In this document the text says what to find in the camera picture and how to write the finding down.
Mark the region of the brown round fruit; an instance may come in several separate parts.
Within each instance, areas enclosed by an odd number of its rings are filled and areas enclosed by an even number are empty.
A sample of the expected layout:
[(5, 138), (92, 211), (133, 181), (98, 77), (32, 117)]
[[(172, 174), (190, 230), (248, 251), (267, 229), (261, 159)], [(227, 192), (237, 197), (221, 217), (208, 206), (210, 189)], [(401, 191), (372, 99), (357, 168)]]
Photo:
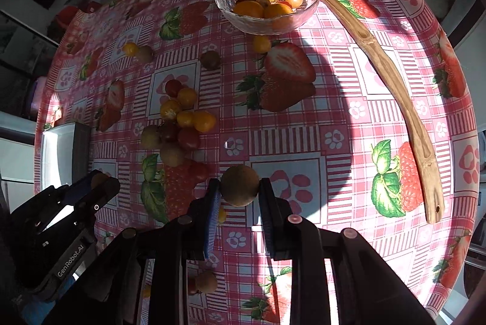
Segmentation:
[(221, 178), (222, 197), (233, 207), (245, 207), (253, 202), (258, 188), (259, 175), (249, 166), (232, 166)]

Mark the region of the white tray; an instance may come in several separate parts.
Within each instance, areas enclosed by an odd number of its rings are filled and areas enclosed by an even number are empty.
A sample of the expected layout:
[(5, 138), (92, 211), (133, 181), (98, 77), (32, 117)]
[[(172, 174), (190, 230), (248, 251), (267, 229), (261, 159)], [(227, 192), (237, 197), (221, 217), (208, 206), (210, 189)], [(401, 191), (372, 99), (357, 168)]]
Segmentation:
[(91, 128), (74, 122), (43, 132), (40, 151), (40, 190), (71, 185), (88, 173)]

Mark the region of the pale green round fruit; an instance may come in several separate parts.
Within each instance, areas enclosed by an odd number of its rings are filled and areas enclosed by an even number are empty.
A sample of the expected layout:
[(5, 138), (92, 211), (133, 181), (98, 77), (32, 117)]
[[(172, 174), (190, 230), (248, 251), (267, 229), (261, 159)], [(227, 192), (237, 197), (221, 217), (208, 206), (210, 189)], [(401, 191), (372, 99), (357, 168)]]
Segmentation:
[(174, 143), (163, 144), (160, 148), (160, 157), (167, 167), (178, 167), (184, 163), (184, 152)]

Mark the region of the large orange tomato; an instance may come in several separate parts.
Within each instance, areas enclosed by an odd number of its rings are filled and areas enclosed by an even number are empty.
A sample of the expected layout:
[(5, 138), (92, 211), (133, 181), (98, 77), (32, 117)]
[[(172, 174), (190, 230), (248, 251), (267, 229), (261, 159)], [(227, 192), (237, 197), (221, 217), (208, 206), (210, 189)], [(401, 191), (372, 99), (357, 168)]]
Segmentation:
[(206, 110), (197, 110), (193, 113), (193, 127), (199, 132), (210, 132), (216, 122), (216, 116)]

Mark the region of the orange cherry tomato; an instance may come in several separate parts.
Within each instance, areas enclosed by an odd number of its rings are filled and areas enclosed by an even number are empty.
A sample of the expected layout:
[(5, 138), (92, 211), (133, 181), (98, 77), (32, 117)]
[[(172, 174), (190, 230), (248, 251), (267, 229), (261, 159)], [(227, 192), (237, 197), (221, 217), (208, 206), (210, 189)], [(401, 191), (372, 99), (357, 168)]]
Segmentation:
[(180, 103), (182, 109), (193, 109), (198, 99), (196, 90), (189, 87), (183, 87), (179, 90), (177, 100)]

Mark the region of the red cherry tomato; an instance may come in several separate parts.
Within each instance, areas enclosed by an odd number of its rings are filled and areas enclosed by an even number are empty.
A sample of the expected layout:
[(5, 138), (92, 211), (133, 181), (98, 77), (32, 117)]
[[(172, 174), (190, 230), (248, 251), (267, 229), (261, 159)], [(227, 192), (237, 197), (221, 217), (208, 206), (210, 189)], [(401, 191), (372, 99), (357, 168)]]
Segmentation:
[(170, 79), (165, 84), (165, 93), (170, 98), (176, 98), (183, 87), (183, 84), (179, 80)]

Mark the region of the green brown fruit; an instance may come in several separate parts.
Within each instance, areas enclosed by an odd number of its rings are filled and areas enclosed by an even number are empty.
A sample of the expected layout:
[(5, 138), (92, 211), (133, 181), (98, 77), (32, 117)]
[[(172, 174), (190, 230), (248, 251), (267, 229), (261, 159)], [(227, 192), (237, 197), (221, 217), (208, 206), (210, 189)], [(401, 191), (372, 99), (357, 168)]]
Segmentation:
[(154, 52), (150, 46), (144, 45), (139, 47), (138, 52), (135, 54), (135, 58), (139, 63), (150, 63), (153, 61)]

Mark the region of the small yellow tomato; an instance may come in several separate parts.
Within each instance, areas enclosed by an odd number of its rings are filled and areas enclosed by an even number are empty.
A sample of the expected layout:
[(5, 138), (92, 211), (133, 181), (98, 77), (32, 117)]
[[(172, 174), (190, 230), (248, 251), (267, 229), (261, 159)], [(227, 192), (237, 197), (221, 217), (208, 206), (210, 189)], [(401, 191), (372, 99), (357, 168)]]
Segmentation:
[(123, 45), (122, 50), (127, 56), (133, 57), (138, 53), (139, 47), (133, 42), (127, 42)]

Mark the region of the pink strawberry tablecloth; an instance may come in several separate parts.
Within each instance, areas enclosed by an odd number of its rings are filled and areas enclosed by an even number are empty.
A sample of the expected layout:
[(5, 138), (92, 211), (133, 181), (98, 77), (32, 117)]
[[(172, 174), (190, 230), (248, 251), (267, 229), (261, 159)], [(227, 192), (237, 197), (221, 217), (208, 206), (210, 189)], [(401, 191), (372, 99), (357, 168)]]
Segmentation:
[[(276, 38), (310, 87), (274, 77), (214, 0), (114, 0), (80, 12), (54, 56), (36, 123), (91, 128), (88, 164), (121, 189), (97, 216), (99, 248), (128, 226), (154, 228), (184, 213), (205, 187), (188, 188), (186, 166), (158, 166), (146, 185), (142, 130), (162, 121), (165, 84), (179, 80), (216, 116), (193, 154), (198, 176), (244, 164), (269, 178), (293, 211), (321, 228), (357, 230), (436, 317), (456, 283), (478, 206), (479, 143), (473, 101), (447, 35), (424, 0), (337, 0), (395, 63), (433, 143), (445, 208), (427, 223), (403, 116), (368, 58), (319, 5), (299, 29)], [(122, 47), (148, 45), (139, 63)], [(199, 56), (217, 51), (219, 69)]]

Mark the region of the dark olive fruit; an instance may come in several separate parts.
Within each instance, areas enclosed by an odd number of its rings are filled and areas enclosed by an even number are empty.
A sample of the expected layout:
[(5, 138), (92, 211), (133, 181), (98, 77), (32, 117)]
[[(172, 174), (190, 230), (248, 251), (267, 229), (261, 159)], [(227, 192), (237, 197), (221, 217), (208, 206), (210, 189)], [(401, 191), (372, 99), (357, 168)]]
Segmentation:
[(199, 56), (203, 68), (213, 71), (221, 66), (221, 57), (217, 51), (208, 50)]

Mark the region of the long wooden utensil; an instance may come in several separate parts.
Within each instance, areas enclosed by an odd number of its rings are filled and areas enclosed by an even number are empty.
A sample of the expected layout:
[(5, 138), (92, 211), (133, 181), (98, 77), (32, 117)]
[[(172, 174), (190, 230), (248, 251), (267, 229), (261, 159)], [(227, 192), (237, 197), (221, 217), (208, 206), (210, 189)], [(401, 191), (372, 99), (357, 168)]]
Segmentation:
[(395, 63), (380, 47), (377, 39), (368, 28), (356, 17), (352, 16), (337, 0), (316, 0), (323, 2), (332, 14), (338, 18), (347, 33), (355, 40), (362, 53), (366, 55), (371, 66), (375, 69), (382, 83), (395, 99), (398, 108), (403, 115), (409, 143), (416, 162), (419, 182), (423, 192), (423, 206), (425, 219), (429, 224), (436, 224), (442, 219), (444, 210), (444, 198), (442, 183), (439, 173), (433, 143), (423, 125), (421, 118), (414, 109), (404, 80)]

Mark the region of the yellow tomato near bowl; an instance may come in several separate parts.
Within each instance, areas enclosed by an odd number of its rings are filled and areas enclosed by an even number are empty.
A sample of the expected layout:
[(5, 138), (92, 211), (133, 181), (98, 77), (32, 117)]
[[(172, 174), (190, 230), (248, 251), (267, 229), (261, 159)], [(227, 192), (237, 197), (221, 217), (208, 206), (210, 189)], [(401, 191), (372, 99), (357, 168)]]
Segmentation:
[(256, 53), (268, 53), (272, 48), (272, 42), (268, 36), (254, 36), (252, 40), (252, 48)]

